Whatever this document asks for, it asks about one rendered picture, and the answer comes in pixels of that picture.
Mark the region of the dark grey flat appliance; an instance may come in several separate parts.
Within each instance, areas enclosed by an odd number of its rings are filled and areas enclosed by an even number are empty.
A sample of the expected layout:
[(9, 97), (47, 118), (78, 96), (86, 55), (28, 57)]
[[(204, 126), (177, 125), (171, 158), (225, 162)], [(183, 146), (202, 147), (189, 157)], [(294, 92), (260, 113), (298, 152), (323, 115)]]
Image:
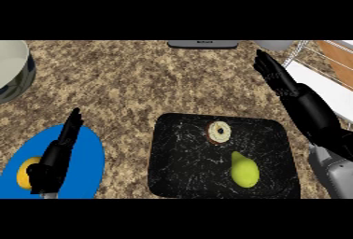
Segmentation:
[(235, 49), (236, 40), (168, 40), (167, 45), (176, 49)]

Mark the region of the yellow orange fruit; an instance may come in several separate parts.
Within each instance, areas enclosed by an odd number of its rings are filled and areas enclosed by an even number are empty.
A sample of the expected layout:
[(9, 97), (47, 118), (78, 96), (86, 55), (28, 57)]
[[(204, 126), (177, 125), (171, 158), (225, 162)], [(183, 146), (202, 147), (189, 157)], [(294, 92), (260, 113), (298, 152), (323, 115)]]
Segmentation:
[(40, 157), (31, 157), (28, 158), (16, 171), (16, 184), (18, 186), (24, 189), (24, 190), (30, 190), (31, 189), (31, 182), (30, 182), (30, 176), (27, 173), (27, 169), (28, 167), (34, 164), (34, 163), (40, 163), (41, 158)]

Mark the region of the blue oval plate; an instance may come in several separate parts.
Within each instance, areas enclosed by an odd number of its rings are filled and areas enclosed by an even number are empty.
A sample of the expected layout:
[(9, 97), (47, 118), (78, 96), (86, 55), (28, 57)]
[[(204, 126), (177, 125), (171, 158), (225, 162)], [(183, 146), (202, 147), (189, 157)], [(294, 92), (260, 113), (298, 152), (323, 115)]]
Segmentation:
[[(24, 143), (16, 150), (0, 175), (0, 199), (41, 199), (38, 194), (19, 187), (16, 171), (24, 161), (41, 156), (44, 150), (59, 136), (62, 124), (53, 125)], [(92, 199), (99, 189), (105, 172), (105, 149), (100, 139), (87, 126), (81, 126), (75, 144), (68, 173), (58, 192), (59, 199)]]

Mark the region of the green pear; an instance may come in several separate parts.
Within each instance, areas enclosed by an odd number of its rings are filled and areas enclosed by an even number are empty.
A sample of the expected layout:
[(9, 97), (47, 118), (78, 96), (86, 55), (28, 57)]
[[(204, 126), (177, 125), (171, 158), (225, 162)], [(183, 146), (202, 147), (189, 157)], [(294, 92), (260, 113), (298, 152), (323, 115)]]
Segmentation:
[(260, 169), (256, 162), (238, 151), (232, 152), (230, 176), (235, 183), (244, 188), (253, 188), (260, 180)]

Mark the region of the black marbled tray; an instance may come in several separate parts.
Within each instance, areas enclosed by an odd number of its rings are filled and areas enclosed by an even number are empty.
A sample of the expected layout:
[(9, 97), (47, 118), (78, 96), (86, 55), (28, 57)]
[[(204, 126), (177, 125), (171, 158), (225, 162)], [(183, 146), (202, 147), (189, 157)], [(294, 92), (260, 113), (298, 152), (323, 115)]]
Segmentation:
[[(225, 121), (230, 139), (213, 144), (205, 128)], [(254, 160), (260, 180), (241, 187), (230, 176), (232, 152)], [(282, 125), (272, 119), (165, 113), (155, 121), (148, 167), (154, 195), (180, 199), (298, 199), (301, 185)]]

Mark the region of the pale grey round object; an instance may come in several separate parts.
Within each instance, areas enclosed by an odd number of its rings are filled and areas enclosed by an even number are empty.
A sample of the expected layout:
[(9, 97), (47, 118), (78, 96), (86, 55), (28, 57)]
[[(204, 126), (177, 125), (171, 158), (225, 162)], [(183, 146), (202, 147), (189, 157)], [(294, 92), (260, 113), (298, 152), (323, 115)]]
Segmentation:
[(257, 45), (269, 50), (287, 50), (292, 45), (292, 40), (256, 40)]

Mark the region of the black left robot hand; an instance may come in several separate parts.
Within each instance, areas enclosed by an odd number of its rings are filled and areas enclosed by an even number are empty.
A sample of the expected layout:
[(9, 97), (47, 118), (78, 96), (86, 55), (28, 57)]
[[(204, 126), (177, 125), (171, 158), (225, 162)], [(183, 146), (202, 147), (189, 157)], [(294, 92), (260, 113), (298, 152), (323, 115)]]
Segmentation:
[(40, 163), (34, 163), (27, 169), (31, 194), (41, 196), (43, 193), (59, 192), (61, 190), (83, 122), (80, 108), (77, 107), (66, 118), (58, 138), (44, 150)]

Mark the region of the white and grey bowl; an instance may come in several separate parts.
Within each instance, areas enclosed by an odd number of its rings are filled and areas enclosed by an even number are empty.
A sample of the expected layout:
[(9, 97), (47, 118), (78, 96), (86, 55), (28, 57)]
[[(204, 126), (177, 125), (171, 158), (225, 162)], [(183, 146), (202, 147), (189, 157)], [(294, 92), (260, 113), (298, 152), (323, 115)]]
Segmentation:
[(35, 63), (24, 40), (0, 40), (0, 105), (30, 88), (35, 78)]

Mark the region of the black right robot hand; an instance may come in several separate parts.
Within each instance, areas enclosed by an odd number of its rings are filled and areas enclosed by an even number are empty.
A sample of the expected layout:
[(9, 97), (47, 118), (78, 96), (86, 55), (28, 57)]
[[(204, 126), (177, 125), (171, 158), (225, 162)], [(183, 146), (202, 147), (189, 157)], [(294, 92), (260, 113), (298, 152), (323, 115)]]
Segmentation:
[(257, 50), (254, 69), (281, 99), (290, 118), (309, 142), (353, 161), (353, 132), (315, 90), (292, 79), (281, 63)]

